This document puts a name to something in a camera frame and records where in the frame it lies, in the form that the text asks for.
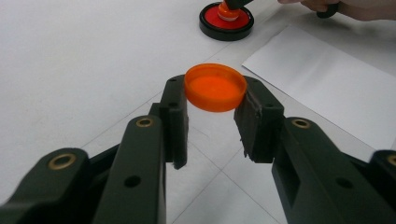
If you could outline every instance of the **orange bottle cap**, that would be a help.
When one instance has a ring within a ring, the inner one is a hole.
[[[224,112],[239,106],[247,89],[245,78],[231,67],[202,63],[187,71],[184,77],[187,99],[195,106]]]

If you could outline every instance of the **orange disc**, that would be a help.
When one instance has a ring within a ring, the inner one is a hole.
[[[193,105],[211,112],[224,112],[239,106],[247,82],[231,67],[202,63],[187,71],[184,89],[187,99]]]

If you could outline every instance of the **orange cap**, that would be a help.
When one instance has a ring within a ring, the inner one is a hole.
[[[202,63],[187,71],[184,89],[187,99],[193,105],[211,112],[224,112],[239,106],[247,82],[231,67]]]

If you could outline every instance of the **white surface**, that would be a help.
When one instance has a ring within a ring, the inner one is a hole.
[[[392,146],[396,77],[295,26],[288,26],[243,65],[369,146]]]
[[[299,5],[256,0],[247,5],[255,19],[252,34],[228,43],[199,30],[198,15],[210,3],[2,1],[0,202],[52,150],[81,147],[93,156],[117,144],[126,123],[147,114],[150,104],[159,101],[169,77],[204,62],[224,63],[255,77],[242,62],[291,23],[396,76],[393,21],[358,22],[341,15],[323,21]],[[366,161],[375,151],[264,84],[286,107],[286,116],[312,119],[343,151]],[[271,220],[268,216],[286,223],[270,165],[243,158],[230,115],[206,114],[189,106],[189,116],[189,162],[179,171],[167,166],[167,223],[240,224],[241,217],[256,223]],[[216,136],[205,138],[199,131]],[[217,210],[208,209],[209,203]]]

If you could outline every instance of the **black handle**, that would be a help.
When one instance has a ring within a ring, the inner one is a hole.
[[[317,12],[317,16],[321,19],[327,19],[332,17],[338,10],[338,3],[328,5],[327,11],[325,12]]]

